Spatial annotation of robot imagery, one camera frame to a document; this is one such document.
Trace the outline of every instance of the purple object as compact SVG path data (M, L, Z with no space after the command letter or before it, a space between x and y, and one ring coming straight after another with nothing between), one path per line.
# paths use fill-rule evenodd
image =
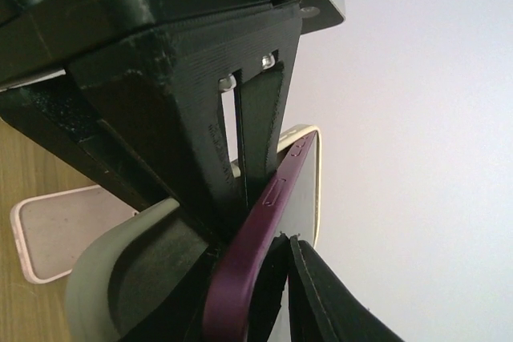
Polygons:
M292 145L220 261L204 308L205 342L246 341L258 273L316 135Z

